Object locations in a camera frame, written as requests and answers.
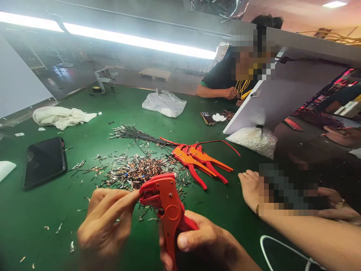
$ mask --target wooden pallet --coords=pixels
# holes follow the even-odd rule
[[[156,78],[163,78],[166,82],[168,82],[169,77],[170,77],[169,71],[158,70],[158,69],[154,69],[154,68],[146,68],[146,69],[140,71],[139,74],[141,76],[143,76],[143,75],[151,76],[153,80]]]

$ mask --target hair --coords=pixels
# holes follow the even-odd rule
[[[261,25],[264,27],[271,27],[281,29],[283,25],[283,18],[282,17],[272,17],[271,14],[269,15],[258,15],[254,18],[251,23],[256,25]]]

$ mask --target green workbench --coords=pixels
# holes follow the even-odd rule
[[[84,197],[90,197],[96,188],[95,184],[101,184],[100,180],[96,179],[90,182],[94,177],[93,173],[69,178],[73,174],[69,172],[33,190],[23,190],[26,150],[29,145],[61,136],[66,148],[73,147],[66,152],[68,168],[71,169],[85,159],[87,162],[84,168],[99,164],[94,160],[98,154],[108,156],[114,151],[118,154],[124,153],[133,140],[108,139],[112,127],[120,126],[121,122],[136,123],[136,128],[154,137],[161,136],[188,144],[226,138],[222,133],[226,123],[206,126],[199,112],[208,111],[213,114],[223,109],[235,111],[237,108],[233,102],[176,93],[179,98],[187,101],[187,105],[180,116],[169,118],[142,108],[142,102],[150,92],[116,86],[114,92],[108,89],[105,95],[90,96],[86,90],[75,93],[65,98],[59,106],[78,108],[87,113],[102,112],[102,115],[98,115],[89,123],[67,127],[62,134],[58,134],[59,130],[55,127],[45,127],[46,131],[39,132],[39,126],[33,119],[3,129],[6,137],[0,141],[0,161],[11,161],[17,167],[0,183],[0,270],[30,270],[33,263],[36,270],[76,270],[79,258],[76,232],[86,216],[86,211],[77,212],[77,209],[87,209],[88,201]],[[25,136],[14,136],[20,132],[25,133]],[[261,221],[245,204],[237,174],[247,169],[257,171],[259,163],[267,163],[270,160],[236,144],[232,146],[241,157],[223,142],[204,144],[203,150],[208,155],[235,170],[228,173],[220,169],[220,173],[229,180],[227,185],[200,173],[208,190],[205,192],[200,186],[184,188],[187,192],[184,203],[186,209],[202,214],[230,231],[259,266],[263,270],[268,270],[259,244],[260,237],[265,234],[290,243]],[[142,153],[137,146],[127,151],[128,156],[137,153]],[[112,158],[102,161],[104,165],[111,162]],[[145,221],[139,223],[139,216],[143,213],[144,210],[138,210],[136,205],[132,234],[119,266],[121,270],[162,270],[159,260],[158,225],[154,220],[148,221],[154,217],[152,212],[147,213],[143,217]],[[64,217],[62,229],[55,235]],[[70,254],[72,240],[76,250]],[[304,270],[306,261],[300,257],[280,245],[271,242],[266,245],[267,255],[275,271]]]

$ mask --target clear plastic bag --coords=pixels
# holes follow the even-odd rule
[[[268,129],[244,127],[226,138],[228,141],[273,159],[277,137]]]
[[[183,101],[169,91],[162,90],[162,94],[155,93],[148,94],[147,98],[142,104],[142,107],[152,111],[166,115],[167,117],[179,116],[185,107],[187,101]]]

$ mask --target fluorescent light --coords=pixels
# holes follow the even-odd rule
[[[6,12],[0,12],[0,22],[63,32],[63,30],[61,30],[61,28],[55,21],[6,13]],[[80,26],[76,24],[64,23],[64,26],[71,34],[89,37],[89,38],[114,41],[117,43],[123,43],[123,44],[144,47],[163,52],[176,53],[180,55],[193,56],[193,57],[205,58],[211,60],[215,59],[217,55],[217,51],[212,52],[195,47],[178,45],[164,41],[151,40],[147,38],[140,38],[136,36],[126,35],[126,34],[121,34],[117,32],[111,32],[111,31],[106,31],[106,30],[101,30],[86,26]]]
[[[326,8],[338,8],[338,7],[345,6],[345,5],[347,5],[347,3],[340,2],[340,1],[333,1],[331,3],[324,4],[323,6]]]
[[[118,43],[149,48],[163,52],[176,53],[180,55],[194,56],[205,59],[214,59],[217,55],[217,52],[203,50],[195,47],[167,43],[164,41],[151,40],[147,38],[140,38],[117,32],[111,32],[86,26],[79,26],[76,24],[64,23],[64,26],[71,34],[85,36],[89,38],[114,41]]]
[[[1,11],[0,22],[63,32],[55,21]]]

